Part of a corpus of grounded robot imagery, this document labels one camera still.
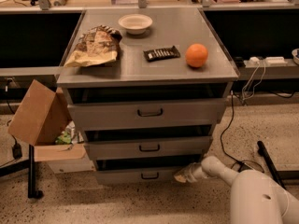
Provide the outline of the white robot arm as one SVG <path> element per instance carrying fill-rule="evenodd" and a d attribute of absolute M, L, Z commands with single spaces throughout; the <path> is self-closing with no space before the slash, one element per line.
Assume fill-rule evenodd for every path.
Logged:
<path fill-rule="evenodd" d="M 239 173 L 217 157 L 207 156 L 174 174 L 180 183 L 212 177 L 221 179 L 231 188 L 231 224 L 299 224 L 299 200 L 261 172 Z"/>

